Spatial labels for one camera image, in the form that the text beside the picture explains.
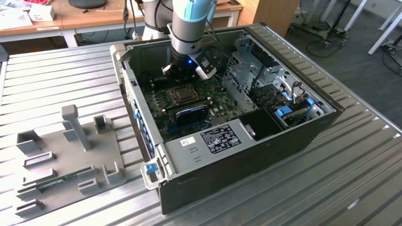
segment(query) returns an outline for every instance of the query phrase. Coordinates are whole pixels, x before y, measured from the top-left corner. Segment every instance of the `blue latch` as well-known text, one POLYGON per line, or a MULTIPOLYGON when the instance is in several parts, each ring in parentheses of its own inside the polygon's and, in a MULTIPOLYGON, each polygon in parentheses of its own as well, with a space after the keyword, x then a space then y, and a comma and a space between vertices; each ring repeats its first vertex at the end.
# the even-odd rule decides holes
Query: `blue latch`
POLYGON ((276 109, 276 113, 278 115, 282 117, 283 115, 290 114, 291 112, 294 112, 288 106, 282 106, 276 109))
POLYGON ((158 171, 158 164, 156 163, 147 164, 146 167, 147 167, 147 173, 148 174, 158 171))
POLYGON ((282 95, 287 98, 287 100, 292 101, 294 99, 288 96, 286 92, 282 92, 282 95))
POLYGON ((307 103, 310 104, 310 106, 314 104, 314 99, 308 98, 307 99, 307 103))

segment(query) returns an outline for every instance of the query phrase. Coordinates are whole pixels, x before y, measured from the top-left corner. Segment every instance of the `blue plastic tab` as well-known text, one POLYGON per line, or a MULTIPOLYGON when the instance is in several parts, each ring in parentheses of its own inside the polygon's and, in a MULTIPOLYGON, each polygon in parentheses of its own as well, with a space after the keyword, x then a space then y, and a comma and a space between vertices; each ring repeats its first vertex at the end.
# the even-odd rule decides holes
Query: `blue plastic tab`
POLYGON ((282 106, 276 109, 276 113, 278 115, 282 117, 283 115, 290 114, 291 112, 294 112, 288 106, 282 106))
POLYGON ((190 0, 184 8, 184 21, 196 23, 202 21, 210 13, 211 2, 206 0, 190 0))
POLYGON ((155 171, 158 171, 158 164, 156 163, 151 163, 148 165, 146 165, 147 167, 147 173, 154 173, 155 171))
POLYGON ((310 104, 310 106, 314 104, 314 99, 308 98, 307 99, 307 103, 310 104))
POLYGON ((288 96, 288 94, 287 94, 286 92, 283 92, 282 95, 283 95, 290 101, 294 100, 294 99, 288 96))

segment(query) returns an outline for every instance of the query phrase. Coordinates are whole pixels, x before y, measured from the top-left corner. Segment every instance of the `sticker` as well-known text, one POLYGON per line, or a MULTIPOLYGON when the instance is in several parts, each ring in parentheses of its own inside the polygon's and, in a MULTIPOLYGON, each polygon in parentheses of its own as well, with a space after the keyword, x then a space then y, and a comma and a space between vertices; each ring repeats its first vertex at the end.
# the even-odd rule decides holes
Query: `sticker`
POLYGON ((218 127, 202 133, 200 136, 214 154, 242 143, 230 125, 218 127))
POLYGON ((186 138, 186 139, 180 140, 180 143, 182 143, 182 146, 184 147, 184 146, 195 143, 195 139, 194 139, 194 137, 186 138))
POLYGON ((36 28, 37 31, 47 31, 47 30, 57 30, 59 27, 41 27, 41 28, 36 28))

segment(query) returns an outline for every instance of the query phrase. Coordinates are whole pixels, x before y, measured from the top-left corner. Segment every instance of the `wooden cabinet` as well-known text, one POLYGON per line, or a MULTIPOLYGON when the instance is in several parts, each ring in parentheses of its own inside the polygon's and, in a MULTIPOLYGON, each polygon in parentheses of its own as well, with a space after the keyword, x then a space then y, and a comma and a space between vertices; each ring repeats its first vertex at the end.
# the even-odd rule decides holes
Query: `wooden cabinet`
POLYGON ((243 10, 239 25, 266 23, 282 36, 286 35, 299 0, 236 0, 243 10))

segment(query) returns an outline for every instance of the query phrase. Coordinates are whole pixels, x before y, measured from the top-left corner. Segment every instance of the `white label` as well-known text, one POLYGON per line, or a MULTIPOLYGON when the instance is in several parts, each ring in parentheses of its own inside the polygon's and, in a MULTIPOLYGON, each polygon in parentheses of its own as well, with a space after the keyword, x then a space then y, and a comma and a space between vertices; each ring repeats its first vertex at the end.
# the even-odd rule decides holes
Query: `white label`
POLYGON ((37 31, 47 31, 47 30, 57 30, 59 27, 41 27, 41 28, 36 28, 37 31))
POLYGON ((186 139, 180 140, 180 143, 182 143, 182 146, 184 147, 184 146, 195 143, 195 139, 194 139, 194 137, 186 138, 186 139))

